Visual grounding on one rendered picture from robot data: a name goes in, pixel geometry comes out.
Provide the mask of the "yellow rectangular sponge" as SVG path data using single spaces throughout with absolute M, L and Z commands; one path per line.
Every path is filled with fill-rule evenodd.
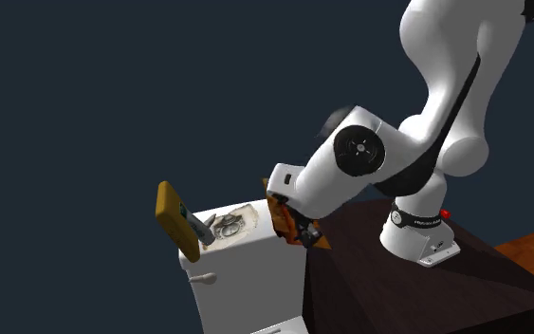
M 161 181 L 157 187 L 156 220 L 184 256 L 195 263 L 200 259 L 198 238 L 181 213 L 182 207 L 183 203 L 175 188 L 168 181 Z

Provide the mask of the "dark brown robot stand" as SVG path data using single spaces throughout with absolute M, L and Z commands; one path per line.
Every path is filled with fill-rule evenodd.
M 454 222 L 461 251 L 432 268 L 381 245 L 388 199 L 346 204 L 308 252 L 314 334 L 534 334 L 534 275 Z

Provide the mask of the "orange brown box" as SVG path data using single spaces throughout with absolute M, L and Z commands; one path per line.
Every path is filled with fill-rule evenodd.
M 279 237 L 283 237 L 287 244 L 303 246 L 300 239 L 296 239 L 297 230 L 294 218 L 283 204 L 280 204 L 273 196 L 267 195 L 268 178 L 262 178 L 265 189 L 268 210 L 271 216 L 273 230 Z M 322 236 L 314 245 L 315 248 L 332 250 L 325 236 Z

